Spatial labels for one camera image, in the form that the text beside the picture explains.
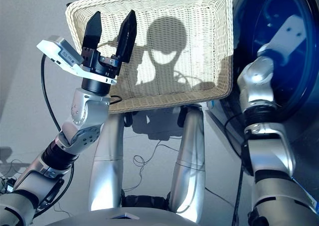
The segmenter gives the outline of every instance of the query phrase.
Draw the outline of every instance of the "gray floor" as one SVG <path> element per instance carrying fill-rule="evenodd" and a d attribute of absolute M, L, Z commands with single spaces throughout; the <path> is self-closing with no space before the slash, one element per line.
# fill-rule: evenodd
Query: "gray floor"
<path fill-rule="evenodd" d="M 72 1 L 74 0 L 0 0 L 1 174 L 7 172 L 14 159 L 22 162 L 13 162 L 15 170 L 23 171 L 23 166 L 32 162 L 57 134 L 42 96 L 39 74 L 41 53 L 36 45 L 53 34 L 64 36 L 72 43 L 64 15 L 65 4 Z M 49 62 L 45 76 L 48 97 L 59 123 L 62 123 L 69 115 L 74 89 L 80 86 L 81 79 L 63 72 Z M 178 110 L 174 110 L 173 116 L 166 110 L 148 113 L 151 116 L 152 114 L 156 114 L 155 120 L 160 121 L 164 131 L 155 127 L 143 132 L 138 122 L 144 119 L 144 113 L 135 116 L 137 125 L 125 129 L 124 188 L 134 186 L 139 181 L 139 168 L 132 162 L 135 154 L 148 159 L 158 139 L 180 136 L 180 129 L 175 124 Z M 178 139 L 163 142 L 175 149 L 179 147 Z M 240 162 L 210 118 L 205 119 L 205 142 L 206 185 L 215 193 L 234 202 Z M 76 161 L 74 180 L 60 201 L 61 208 L 74 215 L 88 210 L 89 177 L 94 151 L 95 146 L 90 147 Z M 165 197 L 170 190 L 176 156 L 175 151 L 159 147 L 143 171 L 141 185 L 131 193 Z M 240 225 L 247 225 L 251 202 L 250 185 L 251 179 L 245 177 L 239 209 Z M 232 207 L 218 197 L 206 193 L 200 224 L 230 225 Z M 51 209 L 37 218 L 34 224 L 45 225 L 65 217 L 68 217 L 66 213 Z"/>

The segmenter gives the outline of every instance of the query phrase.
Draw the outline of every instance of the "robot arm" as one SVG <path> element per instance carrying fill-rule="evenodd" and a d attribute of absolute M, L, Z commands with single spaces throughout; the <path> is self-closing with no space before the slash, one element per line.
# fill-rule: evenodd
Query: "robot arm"
<path fill-rule="evenodd" d="M 279 31 L 287 29 L 291 22 L 297 23 L 293 26 L 303 26 L 298 24 L 298 17 L 291 16 Z M 242 160 L 255 178 L 253 206 L 248 222 L 250 226 L 316 226 L 319 225 L 318 216 L 310 199 L 291 178 L 295 159 L 285 129 L 276 121 L 276 104 L 270 84 L 274 62 L 284 64 L 302 41 L 291 38 L 289 48 L 284 48 L 276 44 L 280 42 L 278 36 L 276 34 L 263 47 L 259 57 L 246 66 L 237 80 L 246 124 Z"/>
<path fill-rule="evenodd" d="M 96 12 L 86 26 L 81 56 L 61 37 L 38 44 L 62 69 L 83 77 L 82 87 L 75 90 L 71 116 L 62 130 L 19 177 L 13 192 L 1 196 L 0 225 L 29 225 L 35 212 L 48 207 L 58 194 L 63 176 L 79 154 L 98 139 L 108 118 L 110 86 L 116 83 L 121 63 L 131 57 L 136 36 L 134 11 L 121 25 L 117 52 L 111 58 L 96 50 L 101 33 L 100 12 Z"/>

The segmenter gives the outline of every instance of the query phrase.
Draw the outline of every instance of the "black cable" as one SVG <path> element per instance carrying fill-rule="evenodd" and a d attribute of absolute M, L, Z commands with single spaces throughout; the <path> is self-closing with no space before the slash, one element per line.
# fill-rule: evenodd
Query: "black cable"
<path fill-rule="evenodd" d="M 227 125 L 229 124 L 229 122 L 230 122 L 232 119 L 234 119 L 234 118 L 236 118 L 236 117 L 238 117 L 238 116 L 240 116 L 240 115 L 241 115 L 241 113 L 236 114 L 236 115 L 233 115 L 230 119 L 228 119 L 228 120 L 226 121 L 226 123 L 225 123 L 225 125 L 224 125 L 225 137 L 227 138 L 227 140 L 228 140 L 228 142 L 229 142 L 231 148 L 234 150 L 234 152 L 236 153 L 236 155 L 237 155 L 239 158 L 241 158 L 241 157 L 240 157 L 239 153 L 237 152 L 237 150 L 235 149 L 235 147 L 234 147 L 232 141 L 231 141 L 230 138 L 229 138 L 228 131 L 227 131 Z"/>
<path fill-rule="evenodd" d="M 178 150 L 176 150 L 176 149 L 174 149 L 174 148 L 171 148 L 171 147 L 169 147 L 169 146 L 167 146 L 167 145 L 160 144 L 160 143 L 161 143 L 161 140 L 156 144 L 156 146 L 155 146 L 155 148 L 154 148 L 154 151 L 153 151 L 151 157 L 150 157 L 148 160 L 145 161 L 144 158 L 141 157 L 140 155 L 135 155 L 135 156 L 133 157 L 133 163 L 134 163 L 137 167 L 140 168 L 140 172 L 139 172 L 140 181 L 138 182 L 137 185 L 135 185 L 135 186 L 133 186 L 133 187 L 130 187 L 130 188 L 127 188 L 127 189 L 124 189 L 124 192 L 132 191 L 132 190 L 136 189 L 136 188 L 141 184 L 142 178 L 143 178 L 143 177 L 142 177 L 142 172 L 143 172 L 143 170 L 144 170 L 144 167 L 149 163 L 150 160 L 153 159 L 153 157 L 154 157 L 154 155 L 155 155 L 155 152 L 156 152 L 156 149 L 157 149 L 159 146 L 165 146 L 165 147 L 168 148 L 168 149 L 171 149 L 171 150 L 174 150 L 174 151 L 178 151 Z"/>
<path fill-rule="evenodd" d="M 18 159 L 13 159 L 13 160 L 11 161 L 11 163 L 10 163 L 10 168 L 9 168 L 9 170 L 8 170 L 5 174 L 2 174 L 2 175 L 0 176 L 0 178 L 3 178 L 3 177 L 6 176 L 7 174 L 9 174 L 10 171 L 11 171 L 11 169 L 13 169 L 13 171 L 14 171 L 15 173 L 18 173 L 18 174 L 22 174 L 22 173 L 23 173 L 23 172 L 17 171 L 17 170 L 14 168 L 14 166 L 13 166 L 13 162 L 14 162 L 14 161 L 18 161 L 18 162 L 22 163 L 22 161 L 20 161 L 20 160 L 18 160 Z"/>
<path fill-rule="evenodd" d="M 64 190 L 62 191 L 62 193 L 45 209 L 41 210 L 40 212 L 36 213 L 33 218 L 35 219 L 36 217 L 40 216 L 41 214 L 43 214 L 44 212 L 48 211 L 53 205 L 55 205 L 65 194 L 65 192 L 69 189 L 72 179 L 73 179 L 73 175 L 74 175 L 74 164 L 72 164 L 71 167 L 71 174 L 70 174 L 70 179 L 68 184 L 66 185 L 66 187 L 64 188 Z"/>
<path fill-rule="evenodd" d="M 111 95 L 111 98 L 118 98 L 118 100 L 116 100 L 116 101 L 114 101 L 114 102 L 111 102 L 110 105 L 115 104 L 115 103 L 119 103 L 119 102 L 121 102 L 121 101 L 123 100 L 123 99 L 122 99 L 120 96 L 118 96 L 118 95 Z"/>
<path fill-rule="evenodd" d="M 231 223 L 232 226 L 239 225 L 238 207 L 239 207 L 241 188 L 242 188 L 242 184 L 243 184 L 243 174 L 244 174 L 244 166 L 241 165 L 240 173 L 239 173 L 238 188 L 237 188 L 237 196 L 236 196 L 235 208 L 234 208 L 234 213 L 233 213 L 233 220 Z"/>
<path fill-rule="evenodd" d="M 229 204 L 231 207 L 235 207 L 231 202 L 229 202 L 227 199 L 221 197 L 220 195 L 212 192 L 209 188 L 205 187 L 205 190 L 207 190 L 208 192 L 210 192 L 211 194 L 213 194 L 214 196 L 217 196 L 218 198 L 220 198 L 222 201 L 226 202 L 227 204 Z"/>
<path fill-rule="evenodd" d="M 50 105 L 50 102 L 49 102 L 49 99 L 48 99 L 48 96 L 46 94 L 46 89 L 45 89 L 45 79 L 44 79 L 44 64 L 45 64 L 45 58 L 46 58 L 46 55 L 43 54 L 42 56 L 42 59 L 41 59 L 41 84 L 42 84 L 42 91 L 43 91 L 43 95 L 44 95 L 44 100 L 45 100 L 45 103 L 48 107 L 48 110 L 50 112 L 50 115 L 52 117 L 52 120 L 54 121 L 54 124 L 56 126 L 56 128 L 58 129 L 58 131 L 60 132 L 61 131 L 61 127 L 58 123 L 58 121 L 56 120 L 55 118 L 55 115 L 52 111 L 52 108 L 51 108 L 51 105 Z M 48 211 L 54 204 L 56 204 L 56 202 L 58 202 L 62 197 L 63 195 L 65 194 L 65 192 L 69 189 L 70 185 L 71 185 L 71 182 L 72 182 L 72 179 L 73 179 L 73 175 L 74 175 L 74 163 L 72 164 L 71 166 L 71 173 L 70 173 L 70 178 L 69 178 L 69 181 L 66 185 L 66 187 L 64 188 L 64 190 L 62 191 L 62 193 L 48 206 L 46 207 L 45 209 L 41 210 L 40 212 L 36 213 L 33 218 L 36 218 L 38 216 L 40 216 L 41 214 L 43 214 L 44 212 Z"/>
<path fill-rule="evenodd" d="M 55 209 L 55 205 L 53 205 L 53 210 L 54 210 L 55 212 L 66 213 L 66 214 L 68 214 L 69 218 L 71 217 L 71 213 L 69 213 L 69 212 L 67 212 L 67 211 L 65 211 L 65 210 L 63 210 L 63 209 L 61 208 L 60 202 L 58 202 L 58 207 L 59 207 L 60 210 L 56 210 L 56 209 Z"/>
<path fill-rule="evenodd" d="M 48 96 L 46 94 L 46 89 L 45 89 L 45 79 L 44 79 L 44 64 L 45 64 L 45 58 L 46 58 L 46 55 L 43 54 L 42 56 L 42 59 L 41 59 L 41 85 L 42 85 L 42 91 L 43 91 L 43 96 L 44 96 L 44 100 L 45 100 L 45 103 L 48 107 L 48 110 L 50 112 L 50 115 L 52 117 L 52 120 L 56 126 L 56 128 L 58 129 L 58 131 L 60 132 L 61 131 L 61 127 L 58 123 L 58 121 L 56 120 L 55 116 L 54 116 L 54 113 L 52 111 L 52 108 L 51 108 L 51 105 L 50 105 L 50 102 L 49 102 L 49 99 L 48 99 Z"/>

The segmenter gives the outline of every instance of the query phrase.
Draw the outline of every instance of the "wicker basket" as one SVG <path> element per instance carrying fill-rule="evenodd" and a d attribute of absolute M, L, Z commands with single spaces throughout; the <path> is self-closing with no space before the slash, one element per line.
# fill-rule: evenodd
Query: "wicker basket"
<path fill-rule="evenodd" d="M 103 56 L 116 51 L 116 37 L 129 11 L 137 37 L 111 95 L 123 98 L 110 113 L 166 108 L 226 97 L 232 89 L 232 0 L 79 0 L 66 16 L 80 53 L 85 26 L 101 12 Z"/>

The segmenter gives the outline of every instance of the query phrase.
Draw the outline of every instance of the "silver robot leg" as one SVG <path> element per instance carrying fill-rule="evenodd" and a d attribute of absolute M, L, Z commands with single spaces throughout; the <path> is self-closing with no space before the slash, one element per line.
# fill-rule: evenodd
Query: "silver robot leg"
<path fill-rule="evenodd" d="M 123 180 L 124 115 L 111 114 L 101 131 L 92 166 L 89 210 L 119 207 Z"/>
<path fill-rule="evenodd" d="M 205 144 L 203 112 L 187 106 L 184 132 L 175 164 L 169 208 L 193 222 L 199 222 L 205 191 Z"/>

